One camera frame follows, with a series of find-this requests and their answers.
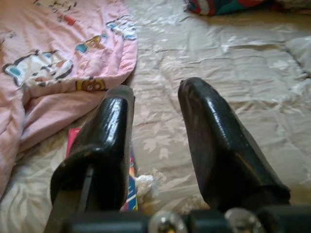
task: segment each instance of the colorful book cover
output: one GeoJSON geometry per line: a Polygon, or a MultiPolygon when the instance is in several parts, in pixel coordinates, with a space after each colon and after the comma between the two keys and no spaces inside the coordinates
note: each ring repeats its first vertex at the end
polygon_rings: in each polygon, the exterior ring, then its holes
{"type": "MultiPolygon", "coordinates": [[[[66,158],[69,156],[70,148],[74,142],[74,139],[78,135],[78,132],[80,129],[70,129],[68,133],[68,143],[67,143],[67,152],[66,152],[66,158]]],[[[124,206],[121,208],[121,211],[130,211],[130,210],[137,210],[137,197],[136,197],[136,187],[135,187],[135,181],[134,178],[136,176],[135,172],[135,158],[133,154],[133,150],[131,150],[130,155],[130,169],[129,169],[129,183],[128,183],[128,195],[127,200],[124,204],[124,206]]]]}

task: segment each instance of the pink blanket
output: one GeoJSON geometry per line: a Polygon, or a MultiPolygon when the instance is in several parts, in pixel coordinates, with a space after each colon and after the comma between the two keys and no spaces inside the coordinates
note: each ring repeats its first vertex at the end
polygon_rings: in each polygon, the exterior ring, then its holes
{"type": "Polygon", "coordinates": [[[121,0],[1,0],[0,197],[18,152],[128,77],[136,38],[121,0]]]}

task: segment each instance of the white bedsheet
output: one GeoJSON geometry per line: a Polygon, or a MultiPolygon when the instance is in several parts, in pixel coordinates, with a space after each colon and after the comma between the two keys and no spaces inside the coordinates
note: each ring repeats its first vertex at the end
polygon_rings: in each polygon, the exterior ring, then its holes
{"type": "MultiPolygon", "coordinates": [[[[207,208],[191,163],[177,89],[197,76],[214,86],[256,139],[292,204],[311,204],[311,82],[284,42],[311,34],[309,16],[247,11],[221,17],[184,13],[180,0],[126,1],[138,28],[130,81],[136,95],[133,146],[140,174],[154,175],[145,213],[207,208]]],[[[40,233],[51,210],[52,172],[73,123],[25,153],[0,204],[1,233],[40,233]]]]}

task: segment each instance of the bed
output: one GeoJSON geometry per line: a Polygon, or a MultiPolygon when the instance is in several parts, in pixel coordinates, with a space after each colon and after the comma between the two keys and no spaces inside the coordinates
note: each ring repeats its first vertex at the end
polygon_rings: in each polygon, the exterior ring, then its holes
{"type": "MultiPolygon", "coordinates": [[[[201,77],[228,101],[268,162],[291,189],[291,204],[311,204],[311,82],[284,43],[311,35],[310,16],[250,10],[201,17],[180,0],[125,2],[138,31],[133,148],[139,174],[152,175],[140,198],[147,214],[203,209],[177,89],[201,77]]],[[[40,233],[51,210],[50,178],[66,154],[70,128],[18,155],[0,203],[1,233],[40,233]]]]}

